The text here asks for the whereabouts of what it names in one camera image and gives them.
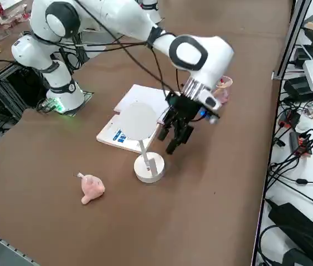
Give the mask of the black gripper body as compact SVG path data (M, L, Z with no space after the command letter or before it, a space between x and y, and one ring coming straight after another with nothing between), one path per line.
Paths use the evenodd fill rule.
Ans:
M169 109L164 117L164 127L187 127L190 122L198 122L206 117L203 111L200 118L195 118L203 107L184 94L169 93L165 98Z

